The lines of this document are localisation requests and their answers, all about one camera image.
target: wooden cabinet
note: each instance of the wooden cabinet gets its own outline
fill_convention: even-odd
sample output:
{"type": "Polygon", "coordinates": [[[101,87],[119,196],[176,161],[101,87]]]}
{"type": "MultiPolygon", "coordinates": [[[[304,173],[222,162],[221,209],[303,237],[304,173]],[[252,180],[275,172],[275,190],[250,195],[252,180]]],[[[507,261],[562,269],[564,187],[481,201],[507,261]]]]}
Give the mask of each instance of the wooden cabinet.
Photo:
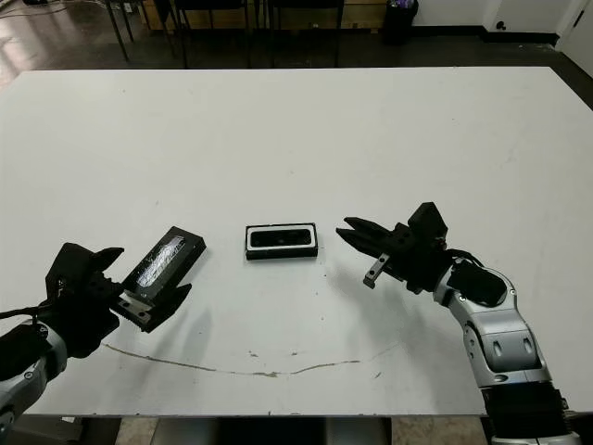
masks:
{"type": "MultiPolygon", "coordinates": [[[[150,27],[153,30],[160,30],[161,26],[153,1],[145,0],[145,8],[150,27]]],[[[335,9],[282,9],[282,28],[283,30],[332,29],[335,27],[335,14],[335,9]]],[[[385,0],[347,0],[342,18],[342,28],[378,29],[383,26],[384,16],[385,0]]],[[[213,11],[213,17],[216,29],[242,29],[245,27],[243,9],[213,11]]],[[[207,11],[187,11],[187,18],[192,29],[209,29],[210,27],[207,11]]],[[[253,4],[249,5],[249,24],[252,29],[255,29],[256,15],[253,4]]],[[[262,4],[259,8],[259,26],[263,27],[262,4]]],[[[167,21],[167,27],[170,30],[173,29],[170,18],[167,21]]]]}

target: floor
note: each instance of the floor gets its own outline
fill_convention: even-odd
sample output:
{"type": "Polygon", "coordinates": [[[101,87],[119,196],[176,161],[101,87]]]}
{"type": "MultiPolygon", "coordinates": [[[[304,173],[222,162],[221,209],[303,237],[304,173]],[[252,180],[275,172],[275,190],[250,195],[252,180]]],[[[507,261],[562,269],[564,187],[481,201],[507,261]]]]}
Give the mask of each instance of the floor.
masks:
{"type": "MultiPolygon", "coordinates": [[[[97,0],[65,1],[67,3],[25,7],[13,0],[0,9],[0,90],[25,70],[182,67],[179,48],[178,56],[174,57],[162,32],[146,30],[137,13],[131,15],[134,44],[128,42],[120,21],[131,58],[128,63],[122,57],[107,12],[97,0]]],[[[241,32],[195,32],[188,46],[192,69],[246,67],[245,40],[241,32]]],[[[330,32],[285,32],[278,38],[276,67],[331,68],[333,50],[330,32]]],[[[255,69],[271,66],[269,41],[264,31],[253,35],[252,64],[255,69]]],[[[442,35],[414,36],[404,45],[388,46],[382,44],[380,34],[365,31],[343,32],[341,40],[341,68],[486,65],[552,67],[593,109],[593,80],[549,44],[485,43],[476,35],[442,35]]],[[[81,443],[113,443],[113,439],[99,437],[107,434],[115,438],[119,421],[106,419],[108,428],[107,424],[93,424],[96,435],[87,434],[81,443]]],[[[156,419],[124,418],[116,443],[148,445],[155,426],[156,419]]],[[[477,417],[394,418],[392,426],[394,444],[486,443],[477,417]]]]}

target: chair leg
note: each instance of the chair leg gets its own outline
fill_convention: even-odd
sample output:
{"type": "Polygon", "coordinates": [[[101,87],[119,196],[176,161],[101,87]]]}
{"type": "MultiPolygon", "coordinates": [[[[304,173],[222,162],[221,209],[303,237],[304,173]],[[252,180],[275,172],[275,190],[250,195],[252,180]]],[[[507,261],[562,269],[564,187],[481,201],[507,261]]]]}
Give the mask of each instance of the chair leg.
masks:
{"type": "Polygon", "coordinates": [[[175,57],[175,45],[173,44],[173,41],[170,39],[169,30],[167,29],[167,24],[165,23],[165,21],[163,19],[160,21],[160,24],[163,26],[163,32],[165,32],[165,38],[167,39],[167,43],[170,46],[170,53],[173,55],[173,57],[175,57]]]}
{"type": "Polygon", "coordinates": [[[122,1],[120,1],[120,10],[121,10],[121,15],[123,16],[123,21],[126,22],[126,29],[128,30],[128,35],[130,36],[130,42],[133,43],[132,29],[130,28],[130,22],[128,21],[128,14],[126,14],[126,8],[124,7],[122,1]]]}
{"type": "Polygon", "coordinates": [[[270,22],[270,63],[275,68],[274,61],[274,5],[273,0],[268,0],[268,19],[270,22]]]}
{"type": "Polygon", "coordinates": [[[253,7],[256,10],[256,30],[259,29],[259,0],[253,0],[253,7]]]}
{"type": "MultiPolygon", "coordinates": [[[[181,41],[182,44],[182,58],[183,58],[183,67],[187,70],[187,54],[185,52],[185,31],[183,30],[183,25],[182,25],[182,11],[177,8],[177,25],[178,25],[178,30],[179,30],[179,40],[181,41]]],[[[187,17],[185,15],[185,10],[183,10],[183,16],[185,17],[185,24],[187,26],[189,26],[189,21],[187,21],[187,17]]]]}
{"type": "Polygon", "coordinates": [[[185,20],[185,25],[187,25],[188,30],[191,30],[192,27],[189,26],[189,19],[187,18],[187,13],[185,12],[185,9],[183,9],[182,12],[183,12],[183,19],[185,20]]]}
{"type": "Polygon", "coordinates": [[[338,68],[340,61],[340,35],[342,31],[342,16],[344,15],[344,1],[337,7],[337,23],[335,24],[335,56],[334,66],[338,68]]]}
{"type": "Polygon", "coordinates": [[[175,30],[178,31],[179,30],[179,22],[177,21],[177,18],[175,17],[175,13],[173,12],[172,8],[169,10],[169,14],[170,14],[170,19],[173,21],[173,26],[175,27],[175,30]]]}
{"type": "Polygon", "coordinates": [[[111,2],[107,0],[107,13],[109,14],[109,18],[111,19],[111,24],[113,25],[113,31],[115,31],[115,35],[118,38],[118,42],[120,43],[121,53],[123,54],[123,58],[126,59],[126,62],[129,62],[130,59],[128,58],[128,53],[126,53],[126,47],[123,45],[123,41],[121,40],[120,30],[118,29],[118,23],[115,21],[115,17],[113,16],[113,9],[111,9],[111,2]]]}
{"type": "Polygon", "coordinates": [[[148,30],[150,31],[150,22],[148,21],[148,15],[146,14],[146,8],[145,8],[145,2],[144,0],[140,0],[140,8],[142,8],[142,13],[145,16],[145,20],[146,20],[146,27],[148,28],[148,30]]]}
{"type": "Polygon", "coordinates": [[[247,50],[247,67],[251,68],[251,44],[249,42],[249,10],[248,8],[248,0],[245,1],[245,45],[247,50]]]}

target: door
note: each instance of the door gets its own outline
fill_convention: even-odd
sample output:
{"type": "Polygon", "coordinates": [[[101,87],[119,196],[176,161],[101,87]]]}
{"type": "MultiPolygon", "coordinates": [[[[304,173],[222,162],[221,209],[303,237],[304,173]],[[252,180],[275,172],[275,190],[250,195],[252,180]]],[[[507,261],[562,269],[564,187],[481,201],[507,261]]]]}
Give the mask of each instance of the door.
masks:
{"type": "Polygon", "coordinates": [[[579,15],[562,52],[593,77],[593,1],[589,0],[579,15]]]}

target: wooden floor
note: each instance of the wooden floor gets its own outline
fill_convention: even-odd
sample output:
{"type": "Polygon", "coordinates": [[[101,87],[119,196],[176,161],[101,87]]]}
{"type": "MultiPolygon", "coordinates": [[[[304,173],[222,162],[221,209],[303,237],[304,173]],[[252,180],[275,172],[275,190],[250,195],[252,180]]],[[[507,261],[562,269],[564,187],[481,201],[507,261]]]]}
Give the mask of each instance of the wooden floor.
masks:
{"type": "MultiPolygon", "coordinates": [[[[150,32],[137,13],[130,16],[135,43],[130,43],[119,11],[116,18],[130,62],[120,52],[106,10],[87,3],[25,7],[13,0],[0,9],[0,88],[25,70],[179,69],[162,32],[150,32]]],[[[276,68],[331,68],[334,65],[334,33],[328,31],[281,32],[276,39],[276,68]]],[[[194,32],[188,43],[192,69],[246,67],[242,31],[194,32]]],[[[254,69],[271,66],[270,40],[265,31],[252,36],[254,69]]],[[[593,80],[549,44],[485,43],[477,35],[430,35],[411,37],[401,46],[385,45],[381,34],[344,31],[340,67],[434,67],[434,66],[549,66],[593,108],[593,80]]]]}

